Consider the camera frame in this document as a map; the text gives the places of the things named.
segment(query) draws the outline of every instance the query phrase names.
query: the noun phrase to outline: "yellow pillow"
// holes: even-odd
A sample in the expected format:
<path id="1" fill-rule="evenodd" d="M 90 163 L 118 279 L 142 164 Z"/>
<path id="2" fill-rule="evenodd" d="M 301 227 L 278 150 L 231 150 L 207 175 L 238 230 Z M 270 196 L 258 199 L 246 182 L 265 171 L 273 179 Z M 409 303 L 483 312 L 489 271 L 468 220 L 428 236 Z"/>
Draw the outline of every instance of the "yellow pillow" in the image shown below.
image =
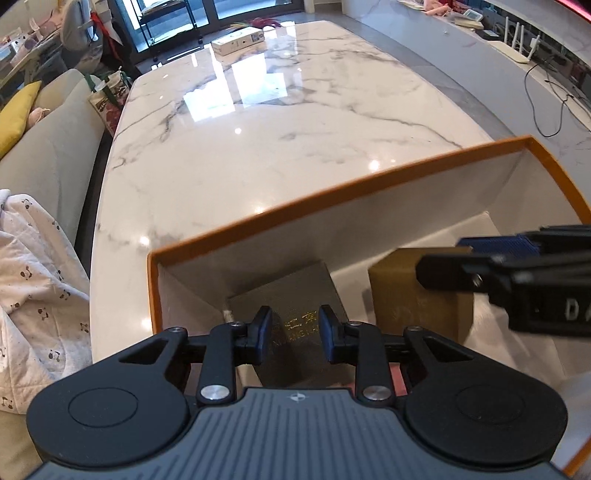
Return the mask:
<path id="1" fill-rule="evenodd" d="M 25 132 L 27 118 L 40 87 L 40 80 L 29 83 L 0 111 L 0 158 L 10 152 Z"/>

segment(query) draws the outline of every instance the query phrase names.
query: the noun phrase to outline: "white marble tabletop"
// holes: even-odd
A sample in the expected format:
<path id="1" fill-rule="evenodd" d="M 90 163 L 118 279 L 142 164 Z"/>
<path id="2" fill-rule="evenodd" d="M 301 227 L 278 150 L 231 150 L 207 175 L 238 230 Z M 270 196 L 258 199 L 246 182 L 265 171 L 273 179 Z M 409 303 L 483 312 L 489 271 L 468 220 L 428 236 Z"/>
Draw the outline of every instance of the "white marble tabletop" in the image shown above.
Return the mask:
<path id="1" fill-rule="evenodd" d="M 491 139 L 435 87 L 329 22 L 207 46 L 141 76 L 100 195 L 98 361 L 151 334 L 147 254 L 386 168 Z"/>

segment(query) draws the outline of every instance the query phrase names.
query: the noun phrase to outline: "dark gray book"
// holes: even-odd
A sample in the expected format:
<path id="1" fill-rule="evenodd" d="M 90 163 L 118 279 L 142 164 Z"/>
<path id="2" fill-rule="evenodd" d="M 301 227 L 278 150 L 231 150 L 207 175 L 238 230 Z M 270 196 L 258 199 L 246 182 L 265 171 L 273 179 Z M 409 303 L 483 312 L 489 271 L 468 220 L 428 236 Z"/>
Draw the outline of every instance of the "dark gray book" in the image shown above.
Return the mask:
<path id="1" fill-rule="evenodd" d="M 341 322 L 347 315 L 322 262 L 228 299 L 234 320 L 249 322 L 261 305 L 273 310 L 271 344 L 255 367 L 264 387 L 328 387 L 353 380 L 346 365 L 330 365 L 322 351 L 318 309 L 328 304 Z"/>

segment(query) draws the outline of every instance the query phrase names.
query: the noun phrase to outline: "white router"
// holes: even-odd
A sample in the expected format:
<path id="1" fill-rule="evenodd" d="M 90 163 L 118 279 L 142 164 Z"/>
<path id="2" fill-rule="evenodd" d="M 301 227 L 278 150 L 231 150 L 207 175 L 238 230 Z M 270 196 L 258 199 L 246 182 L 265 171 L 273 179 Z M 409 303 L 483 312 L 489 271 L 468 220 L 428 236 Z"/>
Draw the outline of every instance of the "white router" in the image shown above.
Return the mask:
<path id="1" fill-rule="evenodd" d="M 534 56 L 535 50 L 540 42 L 540 35 L 537 38 L 532 38 L 530 42 L 530 54 L 526 57 L 522 54 L 523 52 L 523 37 L 524 37 L 525 26 L 521 26 L 521 35 L 519 38 L 519 51 L 515 49 L 517 46 L 517 35 L 519 34 L 519 22 L 515 26 L 515 35 L 513 35 L 513 41 L 511 45 L 509 41 L 509 17 L 505 17 L 505 41 L 490 41 L 492 47 L 495 47 L 503 55 L 506 55 L 511 60 L 517 63 L 529 63 L 532 56 Z"/>

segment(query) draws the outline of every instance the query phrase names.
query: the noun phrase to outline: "tiled floor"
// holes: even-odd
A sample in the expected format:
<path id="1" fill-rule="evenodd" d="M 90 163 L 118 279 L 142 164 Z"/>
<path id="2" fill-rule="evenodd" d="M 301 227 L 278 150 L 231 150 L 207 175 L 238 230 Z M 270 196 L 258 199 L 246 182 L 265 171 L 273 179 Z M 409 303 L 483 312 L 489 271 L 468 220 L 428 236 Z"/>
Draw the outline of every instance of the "tiled floor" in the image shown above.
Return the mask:
<path id="1" fill-rule="evenodd" d="M 479 124 L 493 139 L 498 140 L 513 136 L 512 132 L 495 117 L 484 105 L 474 98 L 467 90 L 448 77 L 446 74 L 435 68 L 422 57 L 416 55 L 412 50 L 402 46 L 400 43 L 381 34 L 373 28 L 367 27 L 357 20 L 353 20 L 340 12 L 340 4 L 317 5 L 317 13 L 306 14 L 296 13 L 278 17 L 280 21 L 294 21 L 304 23 L 315 20 L 328 20 L 354 34 L 364 38 L 371 44 L 385 51 L 418 73 L 426 81 L 443 92 L 450 100 L 464 110 L 477 124 Z M 227 32 L 206 35 L 205 43 L 209 43 Z M 197 44 L 186 44 L 160 55 L 159 61 L 166 63 L 167 59 L 175 58 L 186 51 L 197 47 Z M 154 62 L 147 60 L 138 65 L 140 71 L 147 72 L 152 68 Z M 90 180 L 90 186 L 86 195 L 85 205 L 80 219 L 80 226 L 74 246 L 84 268 L 90 273 L 90 258 L 92 254 L 92 240 L 95 228 L 96 211 L 100 196 L 100 187 L 105 172 L 106 161 L 111 147 L 110 137 L 104 138 L 101 143 L 94 171 Z"/>

